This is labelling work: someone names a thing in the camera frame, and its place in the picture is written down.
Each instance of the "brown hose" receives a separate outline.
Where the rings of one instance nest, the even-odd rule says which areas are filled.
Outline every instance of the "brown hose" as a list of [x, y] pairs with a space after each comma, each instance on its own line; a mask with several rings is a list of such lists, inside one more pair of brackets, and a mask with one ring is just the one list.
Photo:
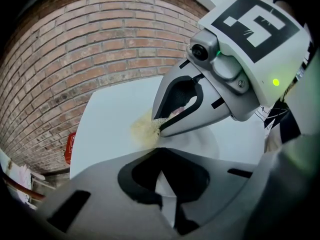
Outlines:
[[30, 197], [41, 201], [45, 196], [43, 194], [39, 194], [37, 192], [34, 192], [30, 189], [25, 188], [24, 186], [21, 186], [19, 183], [15, 182], [12, 178], [10, 178], [8, 175], [6, 175], [4, 172], [2, 172], [2, 178], [3, 180], [10, 186], [14, 187], [15, 189], [29, 195]]

